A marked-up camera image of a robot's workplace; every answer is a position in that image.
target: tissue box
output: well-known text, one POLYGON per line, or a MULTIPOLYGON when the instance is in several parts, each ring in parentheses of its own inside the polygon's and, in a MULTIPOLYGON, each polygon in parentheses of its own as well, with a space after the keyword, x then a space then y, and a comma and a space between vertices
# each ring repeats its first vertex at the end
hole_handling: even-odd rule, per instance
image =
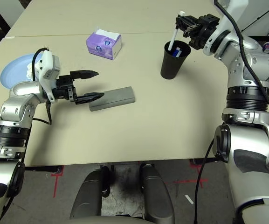
POLYGON ((86 41, 91 54, 114 60, 122 48, 122 37, 118 33, 98 29, 86 41))

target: white marker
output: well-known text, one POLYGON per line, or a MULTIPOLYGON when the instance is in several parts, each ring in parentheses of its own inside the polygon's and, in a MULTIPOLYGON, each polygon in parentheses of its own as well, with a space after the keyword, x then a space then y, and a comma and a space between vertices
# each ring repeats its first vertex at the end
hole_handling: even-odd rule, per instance
POLYGON ((177 55, 176 55, 176 57, 180 57, 180 54, 181 54, 181 53, 182 53, 182 51, 179 50, 178 53, 177 53, 177 55))
MULTIPOLYGON (((180 15, 180 16, 184 16, 185 13, 184 13, 183 11, 180 11, 180 12, 179 12, 179 15, 180 15)), ((173 35, 172 35, 172 39, 171 39, 170 45, 168 45, 168 50, 172 50, 172 45, 173 45, 173 43, 174 43, 174 41, 175 41, 175 39, 176 39, 177 33, 178 33, 178 29, 175 29, 175 30, 173 31, 173 35)))
POLYGON ((172 35, 172 39, 171 39, 171 41, 170 41, 170 45, 168 45, 168 50, 172 50, 172 45, 173 45, 173 42, 174 42, 175 39, 176 39, 176 35, 177 35, 177 33, 178 33, 178 29, 175 29, 175 30, 173 31, 173 35, 172 35))
POLYGON ((194 202, 191 200, 191 198, 188 195, 185 195, 185 197, 187 198, 187 200, 190 202, 190 204, 194 204, 194 202))

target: white paper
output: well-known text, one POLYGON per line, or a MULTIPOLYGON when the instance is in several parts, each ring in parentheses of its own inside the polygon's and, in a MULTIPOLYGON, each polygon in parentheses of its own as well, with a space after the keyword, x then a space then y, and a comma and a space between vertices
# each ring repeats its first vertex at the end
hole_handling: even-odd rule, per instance
POLYGON ((95 34, 98 34, 98 35, 102 35, 102 36, 106 36, 106 37, 109 37, 113 40, 117 40, 117 38, 119 37, 120 34, 118 33, 113 33, 113 32, 108 32, 108 31, 105 31, 103 29, 98 29, 96 30, 95 34))
POLYGON ((189 195, 185 195, 185 197, 187 198, 187 200, 190 202, 190 204, 194 204, 193 200, 191 200, 189 195))
MULTIPOLYGON (((32 63, 27 65, 27 78, 32 81, 33 80, 33 73, 32 73, 32 63)), ((35 64, 35 77, 36 80, 38 80, 38 76, 39 76, 39 62, 37 62, 35 64)))

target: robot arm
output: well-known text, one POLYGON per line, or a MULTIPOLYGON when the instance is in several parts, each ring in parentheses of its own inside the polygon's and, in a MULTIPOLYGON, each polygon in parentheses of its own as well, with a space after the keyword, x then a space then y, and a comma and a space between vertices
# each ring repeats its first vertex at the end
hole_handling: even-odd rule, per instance
POLYGON ((25 165, 23 159, 36 107, 48 100, 66 99, 76 104, 88 103, 104 93, 77 96, 73 81, 98 75, 90 70, 72 71, 59 76, 59 59, 48 50, 39 63, 39 81, 22 82, 10 91, 10 97, 0 110, 0 219, 12 199, 21 190, 25 165))
MULTIPOLYGON (((238 20, 248 1, 232 0, 228 12, 238 20)), ((228 68, 227 107, 224 124, 217 127, 213 153, 226 163, 237 223, 269 223, 269 112, 268 104, 242 60, 239 40, 230 21, 208 14, 181 16, 176 25, 189 45, 214 54, 228 68)), ((253 39, 243 45, 251 68, 269 93, 269 54, 253 39)))

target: black cup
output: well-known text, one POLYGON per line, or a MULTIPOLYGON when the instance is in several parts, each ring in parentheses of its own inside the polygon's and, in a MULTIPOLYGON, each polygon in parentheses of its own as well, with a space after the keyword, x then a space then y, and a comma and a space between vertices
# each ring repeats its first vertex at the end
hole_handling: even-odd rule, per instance
POLYGON ((176 77, 185 58, 190 54, 191 49, 187 43, 184 43, 182 41, 174 41, 172 50, 170 51, 168 50, 169 45, 170 41, 167 42, 164 46, 164 57, 160 74, 163 78, 173 79, 176 77), (176 48, 180 48, 182 51, 179 57, 172 55, 176 48))

